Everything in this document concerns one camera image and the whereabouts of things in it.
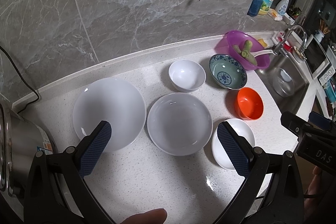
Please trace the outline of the left hand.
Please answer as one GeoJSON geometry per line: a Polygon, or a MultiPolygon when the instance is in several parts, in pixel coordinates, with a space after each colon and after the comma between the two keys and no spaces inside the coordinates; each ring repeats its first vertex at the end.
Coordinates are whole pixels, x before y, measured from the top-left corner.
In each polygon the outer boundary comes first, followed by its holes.
{"type": "Polygon", "coordinates": [[[167,211],[163,208],[132,215],[121,224],[163,224],[167,219],[167,211]]]}

